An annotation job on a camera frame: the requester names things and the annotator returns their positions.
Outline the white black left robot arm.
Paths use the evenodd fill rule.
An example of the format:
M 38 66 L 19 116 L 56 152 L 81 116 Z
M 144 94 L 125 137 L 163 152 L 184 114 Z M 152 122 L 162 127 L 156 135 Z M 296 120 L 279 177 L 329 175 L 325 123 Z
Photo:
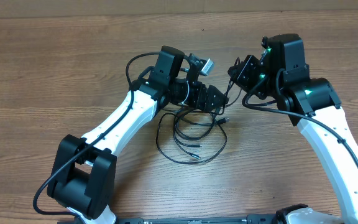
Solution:
M 115 223 L 109 208 L 117 157 L 138 130 L 169 103 L 215 116 L 228 102 L 215 86 L 199 82 L 213 69 L 211 59 L 163 46 L 157 61 L 129 81 L 125 100 L 101 124 L 58 145 L 52 173 L 41 186 L 67 208 L 74 223 Z

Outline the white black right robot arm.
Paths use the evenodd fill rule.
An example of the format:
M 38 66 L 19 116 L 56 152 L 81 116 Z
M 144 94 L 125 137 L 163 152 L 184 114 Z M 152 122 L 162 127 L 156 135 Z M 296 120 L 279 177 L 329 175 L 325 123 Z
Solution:
M 276 211 L 272 223 L 358 223 L 358 145 L 342 102 L 325 78 L 311 78 L 298 34 L 263 37 L 260 58 L 248 55 L 227 71 L 246 92 L 242 105 L 285 114 L 317 155 L 336 194 L 341 216 L 305 204 Z

